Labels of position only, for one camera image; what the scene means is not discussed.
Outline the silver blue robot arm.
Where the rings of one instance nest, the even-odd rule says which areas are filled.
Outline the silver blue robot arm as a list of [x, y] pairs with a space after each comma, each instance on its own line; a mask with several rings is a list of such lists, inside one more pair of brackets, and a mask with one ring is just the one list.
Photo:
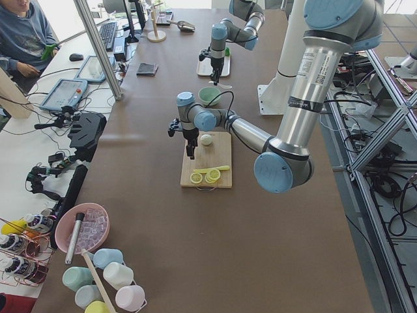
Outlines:
[[220, 23], [212, 25], [211, 41], [207, 50], [202, 51], [199, 58], [210, 59], [212, 73], [211, 81], [219, 83], [225, 58], [226, 41], [236, 43], [247, 50], [253, 50], [258, 41], [258, 32], [265, 22], [264, 10], [257, 1], [230, 1], [229, 12], [241, 20], [245, 26], [239, 28], [231, 20], [225, 18]]
[[379, 45], [383, 8], [382, 1], [305, 2], [306, 47], [275, 136], [232, 110], [197, 103], [188, 91], [177, 95], [179, 117], [171, 122], [169, 135], [181, 132], [187, 141], [187, 155], [193, 157], [200, 132], [224, 127], [257, 152], [253, 170], [263, 189], [280, 193], [306, 183], [313, 175], [308, 142], [339, 60], [344, 53]]

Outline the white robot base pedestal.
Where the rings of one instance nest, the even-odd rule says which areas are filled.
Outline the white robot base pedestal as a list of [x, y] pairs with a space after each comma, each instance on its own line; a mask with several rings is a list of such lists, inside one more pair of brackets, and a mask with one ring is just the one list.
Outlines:
[[283, 115], [305, 50], [304, 32], [308, 29], [304, 17], [303, 0], [293, 1], [289, 24], [283, 41], [276, 76], [267, 85], [258, 86], [258, 100], [262, 115]]

